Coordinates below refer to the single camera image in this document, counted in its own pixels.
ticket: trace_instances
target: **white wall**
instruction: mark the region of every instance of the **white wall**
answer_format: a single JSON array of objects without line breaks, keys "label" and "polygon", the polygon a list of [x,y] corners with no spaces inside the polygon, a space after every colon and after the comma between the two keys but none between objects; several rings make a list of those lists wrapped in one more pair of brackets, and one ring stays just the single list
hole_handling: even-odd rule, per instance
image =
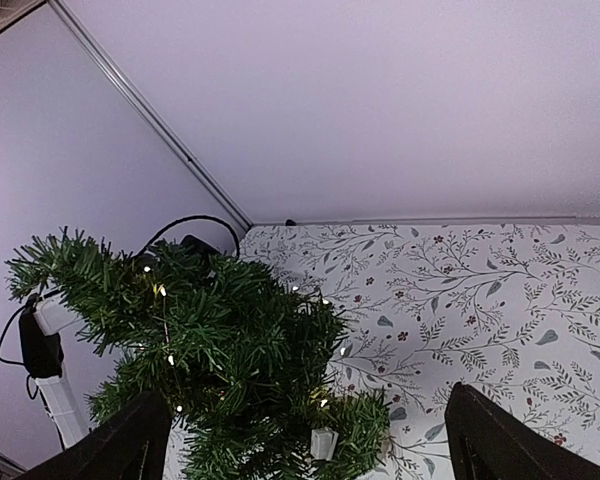
[{"label": "white wall", "polygon": [[256,222],[600,215],[600,0],[66,0]]},{"label": "white wall", "polygon": [[[69,225],[137,250],[160,227],[192,213],[227,218],[125,103],[48,6],[0,36],[0,333],[8,301],[4,261],[30,236]],[[175,234],[182,234],[181,229]],[[189,230],[222,248],[221,228]],[[77,395],[111,370],[91,346],[63,336]],[[4,356],[19,359],[17,327]],[[24,369],[0,364],[0,450],[27,467],[60,451]]]}]

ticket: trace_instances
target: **leaf pattern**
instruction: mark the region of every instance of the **leaf pattern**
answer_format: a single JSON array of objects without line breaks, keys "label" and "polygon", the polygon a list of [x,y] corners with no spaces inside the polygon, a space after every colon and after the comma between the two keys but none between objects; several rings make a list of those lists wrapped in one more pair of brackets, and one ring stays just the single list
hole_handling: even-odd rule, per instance
[{"label": "leaf pattern", "polygon": [[457,381],[600,464],[600,227],[257,227],[242,250],[351,319],[333,390],[384,388],[393,420],[385,465],[364,478],[450,477]]}]

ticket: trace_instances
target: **black cable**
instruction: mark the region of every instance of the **black cable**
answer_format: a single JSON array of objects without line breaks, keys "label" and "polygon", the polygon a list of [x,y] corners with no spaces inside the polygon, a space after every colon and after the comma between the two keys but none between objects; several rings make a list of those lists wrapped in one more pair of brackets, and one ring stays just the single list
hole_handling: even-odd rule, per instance
[{"label": "black cable", "polygon": [[29,380],[31,380],[32,378],[33,377],[31,375],[27,375],[27,395],[29,395],[29,399],[35,400],[38,396],[38,392],[40,391],[40,387],[36,385],[36,389],[33,391],[33,393],[31,393],[31,389],[29,388]]},{"label": "black cable", "polygon": [[147,248],[149,248],[149,246],[151,246],[151,244],[153,244],[153,242],[158,240],[167,230],[170,230],[171,228],[175,227],[176,225],[180,225],[181,223],[190,222],[191,220],[210,220],[212,222],[222,225],[227,230],[229,230],[229,233],[231,233],[231,236],[233,237],[233,243],[235,243],[235,246],[236,246],[236,258],[240,258],[240,240],[238,239],[238,235],[236,234],[236,231],[233,229],[233,227],[229,223],[225,222],[224,220],[222,220],[218,217],[213,217],[211,215],[190,215],[188,217],[182,217],[178,220],[174,220],[169,225],[166,225],[163,228],[161,228],[158,231],[158,233],[156,233],[153,237],[151,237],[151,240],[149,240],[147,242],[147,244],[144,247],[142,247],[142,250],[140,250],[140,252],[138,252],[138,254],[136,256],[139,257],[140,255],[145,253],[147,251]]},{"label": "black cable", "polygon": [[[2,342],[4,342],[4,337],[6,337],[7,332],[9,331],[9,327],[11,326],[11,324],[13,323],[15,318],[18,316],[18,314],[20,312],[22,312],[25,308],[27,308],[27,306],[28,306],[28,303],[22,305],[18,310],[15,311],[15,313],[13,315],[11,315],[11,318],[5,325],[4,330],[2,330],[2,335],[0,335],[0,350],[2,350]],[[7,365],[18,365],[20,367],[24,367],[24,363],[16,362],[14,360],[6,360],[6,359],[2,358],[2,355],[0,355],[0,361],[2,363],[6,363]]]}]

